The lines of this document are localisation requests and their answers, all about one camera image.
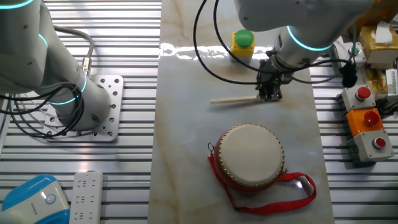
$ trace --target power outlet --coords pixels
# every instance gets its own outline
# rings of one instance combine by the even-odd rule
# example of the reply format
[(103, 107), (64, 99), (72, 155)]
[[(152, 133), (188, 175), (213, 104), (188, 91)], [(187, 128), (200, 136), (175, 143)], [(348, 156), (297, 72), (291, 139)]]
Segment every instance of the power outlet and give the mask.
[(69, 224), (99, 224), (101, 218), (103, 174), (75, 174)]

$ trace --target white marble surface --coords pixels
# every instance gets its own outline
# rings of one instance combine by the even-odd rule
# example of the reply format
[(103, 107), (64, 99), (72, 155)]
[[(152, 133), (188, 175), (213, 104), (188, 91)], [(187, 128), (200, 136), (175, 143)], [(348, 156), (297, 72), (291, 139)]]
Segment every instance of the white marble surface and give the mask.
[[(192, 27), (200, 0), (164, 0), (148, 223), (333, 223), (322, 144), (310, 85), (292, 82), (282, 87), (279, 102), (210, 105), (213, 98), (252, 96), (254, 86), (232, 85), (213, 78), (193, 51)], [(198, 26), (198, 44), (205, 63), (215, 73), (253, 82), (256, 72), (229, 61), (215, 37), (213, 1), (208, 1)], [(221, 1), (218, 23), (224, 41), (241, 29), (234, 4)], [(254, 58), (266, 57), (277, 30), (256, 34)], [(308, 70), (295, 74), (309, 80)], [(317, 198), (305, 208), (268, 216), (235, 211), (207, 160), (208, 142), (217, 142), (239, 123), (261, 124), (275, 133), (285, 149), (285, 167), (303, 172), (317, 185)], [(297, 181), (277, 184), (259, 195), (233, 194), (238, 205), (306, 197)]]

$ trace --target metal mounting plate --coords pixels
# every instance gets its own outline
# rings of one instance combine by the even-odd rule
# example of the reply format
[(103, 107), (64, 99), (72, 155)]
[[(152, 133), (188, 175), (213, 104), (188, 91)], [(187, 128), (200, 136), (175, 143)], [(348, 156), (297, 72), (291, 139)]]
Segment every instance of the metal mounting plate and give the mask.
[[(112, 107), (108, 117), (94, 130), (81, 132), (69, 131), (66, 136), (46, 139), (48, 142), (113, 142), (118, 138), (124, 85), (123, 77), (120, 75), (92, 75), (91, 80), (105, 88), (111, 97), (111, 105), (115, 105), (115, 107)], [(118, 92), (116, 96), (113, 95), (113, 92), (115, 91)], [(50, 114), (56, 114), (55, 109), (52, 106), (49, 106), (48, 112)], [(52, 118), (52, 116), (47, 115), (45, 118), (45, 124), (53, 126), (62, 125), (57, 118), (55, 118), (55, 120)], [(59, 132), (59, 129), (45, 126), (44, 133), (49, 131), (57, 133)]]

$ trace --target wooden stick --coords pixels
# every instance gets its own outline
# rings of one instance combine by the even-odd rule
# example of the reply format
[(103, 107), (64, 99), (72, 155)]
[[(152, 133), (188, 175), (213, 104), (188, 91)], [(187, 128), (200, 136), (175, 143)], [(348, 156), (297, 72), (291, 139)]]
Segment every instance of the wooden stick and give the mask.
[(234, 98), (223, 98), (223, 99), (213, 99), (210, 101), (210, 104), (215, 103), (238, 103), (238, 102), (250, 102), (250, 101), (262, 101), (257, 96), (242, 96), (242, 97), (234, 97)]

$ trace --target drum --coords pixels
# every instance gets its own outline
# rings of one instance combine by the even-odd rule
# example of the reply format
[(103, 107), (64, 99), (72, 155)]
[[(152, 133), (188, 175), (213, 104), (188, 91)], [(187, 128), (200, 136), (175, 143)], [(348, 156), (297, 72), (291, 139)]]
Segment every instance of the drum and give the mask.
[[(235, 210), (256, 215), (286, 212), (308, 205), (317, 196), (317, 187), (309, 176), (300, 172), (288, 174), (284, 170), (285, 154), (278, 137), (261, 125), (239, 124), (225, 132), (215, 147), (209, 143), (208, 149), (211, 168)], [(253, 194), (276, 182), (288, 182), (301, 176), (313, 188), (307, 198), (257, 208), (237, 207), (227, 188)]]
[(229, 187), (257, 193), (279, 180), (284, 170), (284, 150), (278, 137), (261, 125), (239, 124), (215, 147), (215, 167)]

